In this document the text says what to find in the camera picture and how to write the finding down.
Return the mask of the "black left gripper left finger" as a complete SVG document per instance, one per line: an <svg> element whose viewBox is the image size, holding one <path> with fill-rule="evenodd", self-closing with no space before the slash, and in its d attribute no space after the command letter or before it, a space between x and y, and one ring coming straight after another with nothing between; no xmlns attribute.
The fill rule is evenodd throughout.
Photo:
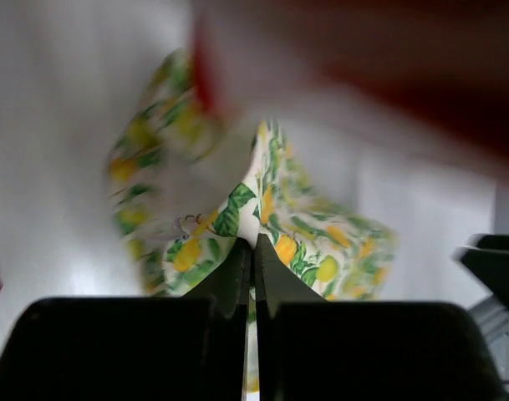
<svg viewBox="0 0 509 401"><path fill-rule="evenodd" d="M0 356L0 400L242 400L252 250L182 297L50 297Z"/></svg>

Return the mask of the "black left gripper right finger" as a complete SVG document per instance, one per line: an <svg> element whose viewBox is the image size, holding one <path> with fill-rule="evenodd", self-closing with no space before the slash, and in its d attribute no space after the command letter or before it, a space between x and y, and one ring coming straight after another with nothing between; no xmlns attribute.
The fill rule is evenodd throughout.
<svg viewBox="0 0 509 401"><path fill-rule="evenodd" d="M329 302L253 253L263 400L508 400L476 322L449 302Z"/></svg>

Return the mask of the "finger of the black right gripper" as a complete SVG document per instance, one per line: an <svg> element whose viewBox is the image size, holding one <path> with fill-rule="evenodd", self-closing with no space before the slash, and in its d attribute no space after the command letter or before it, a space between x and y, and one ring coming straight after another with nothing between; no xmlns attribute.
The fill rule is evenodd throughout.
<svg viewBox="0 0 509 401"><path fill-rule="evenodd" d="M474 235L455 259L498 299L509 301L509 235Z"/></svg>

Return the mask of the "lemon print skirt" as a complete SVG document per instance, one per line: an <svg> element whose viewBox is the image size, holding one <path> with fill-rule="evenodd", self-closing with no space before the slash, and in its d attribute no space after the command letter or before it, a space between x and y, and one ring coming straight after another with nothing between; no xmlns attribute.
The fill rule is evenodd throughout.
<svg viewBox="0 0 509 401"><path fill-rule="evenodd" d="M276 120L203 111L188 54L155 71L111 150L109 200L145 290L180 297L240 240L266 236L278 260L329 301L376 297L394 233L321 194Z"/></svg>

